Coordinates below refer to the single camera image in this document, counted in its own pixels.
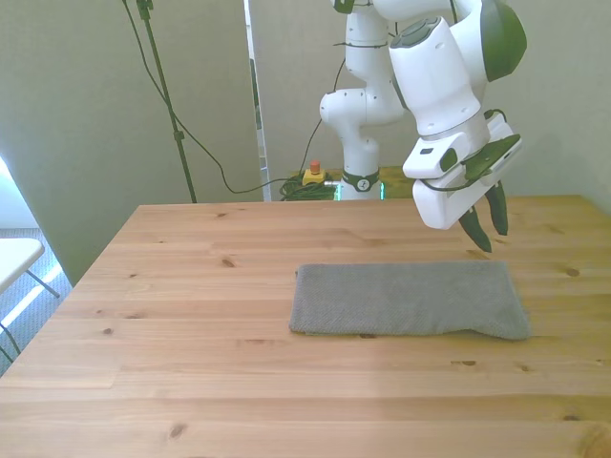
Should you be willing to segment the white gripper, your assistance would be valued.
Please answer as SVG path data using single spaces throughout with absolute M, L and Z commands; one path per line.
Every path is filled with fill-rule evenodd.
M 480 225 L 477 213 L 467 213 L 482 197 L 486 197 L 491 219 L 500 236 L 508 235 L 508 213 L 500 173 L 485 173 L 470 183 L 466 169 L 456 167 L 441 178 L 418 179 L 412 195 L 423 222 L 433 229 L 447 230 L 458 220 L 482 251 L 492 253 L 490 239 Z

